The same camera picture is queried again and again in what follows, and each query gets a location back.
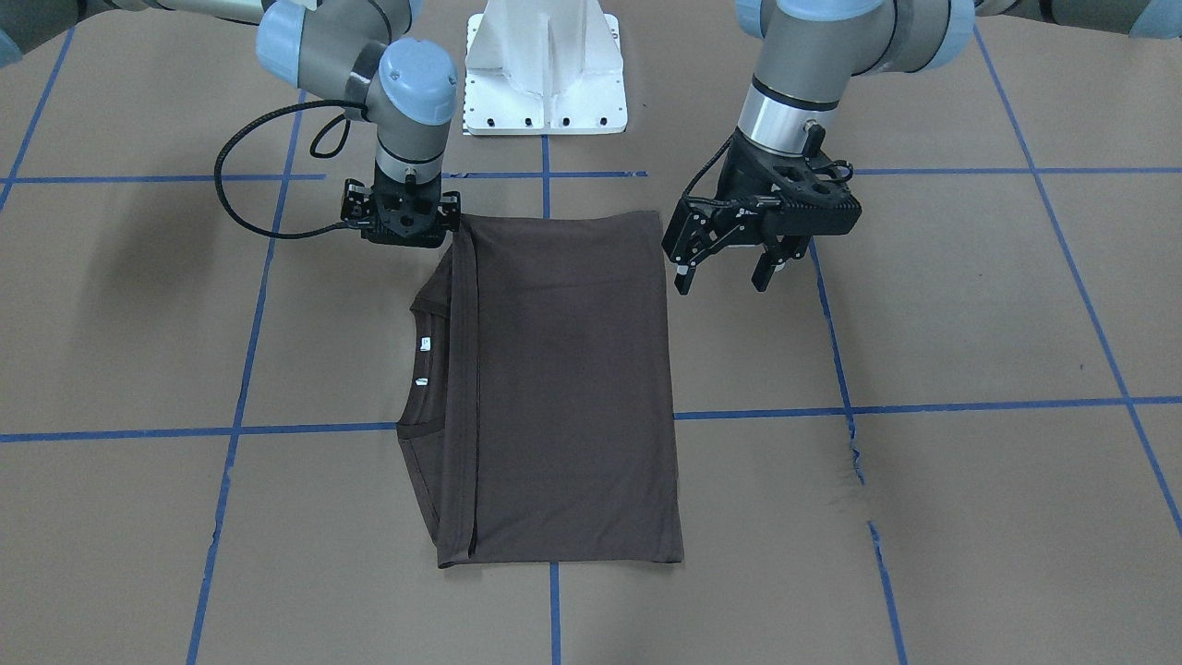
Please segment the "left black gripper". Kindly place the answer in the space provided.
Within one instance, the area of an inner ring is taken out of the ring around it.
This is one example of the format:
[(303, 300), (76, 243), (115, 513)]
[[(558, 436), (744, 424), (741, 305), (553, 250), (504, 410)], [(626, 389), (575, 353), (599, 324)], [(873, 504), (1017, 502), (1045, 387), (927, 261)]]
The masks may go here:
[(674, 287), (688, 295), (699, 265), (730, 246), (764, 246), (752, 283), (765, 292), (777, 270), (801, 260), (812, 236), (843, 236), (860, 220), (849, 182), (855, 169), (824, 155), (777, 155), (733, 133), (686, 185), (662, 239)]

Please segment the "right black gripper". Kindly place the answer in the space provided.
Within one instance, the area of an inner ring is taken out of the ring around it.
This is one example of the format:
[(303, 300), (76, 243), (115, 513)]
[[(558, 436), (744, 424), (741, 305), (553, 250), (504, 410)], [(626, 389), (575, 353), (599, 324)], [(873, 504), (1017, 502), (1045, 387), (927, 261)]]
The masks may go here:
[(342, 224), (375, 245), (439, 248), (455, 232), (462, 215), (460, 193), (443, 193), (440, 180), (389, 178), (375, 170), (374, 185), (344, 181)]

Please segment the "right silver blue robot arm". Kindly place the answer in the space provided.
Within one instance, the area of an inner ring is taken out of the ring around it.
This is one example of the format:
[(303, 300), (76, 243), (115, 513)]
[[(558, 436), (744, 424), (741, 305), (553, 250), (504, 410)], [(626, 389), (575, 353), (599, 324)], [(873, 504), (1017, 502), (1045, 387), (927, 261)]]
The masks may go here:
[(440, 188), (440, 168), (460, 77), (446, 50), (409, 35), (418, 1), (5, 1), (4, 65), (86, 18), (149, 9), (254, 27), (259, 64), (309, 102), (271, 111), (249, 129), (316, 107), (339, 109), (333, 124), (343, 132), (355, 122), (376, 129), (372, 184), (345, 182), (338, 230), (410, 248), (439, 248), (456, 230), (461, 201)]

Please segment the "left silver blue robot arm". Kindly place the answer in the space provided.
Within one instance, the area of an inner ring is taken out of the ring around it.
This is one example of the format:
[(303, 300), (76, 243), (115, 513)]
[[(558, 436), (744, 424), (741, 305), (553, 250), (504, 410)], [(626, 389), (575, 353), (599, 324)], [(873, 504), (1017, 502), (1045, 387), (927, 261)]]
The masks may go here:
[(1141, 39), (1178, 38), (1177, 1), (739, 1), (743, 33), (764, 43), (736, 128), (712, 163), (717, 190), (682, 193), (662, 240), (688, 294), (706, 257), (756, 246), (752, 274), (766, 291), (817, 236), (860, 219), (855, 169), (823, 152), (850, 80), (941, 67), (970, 40), (978, 18), (1017, 17)]

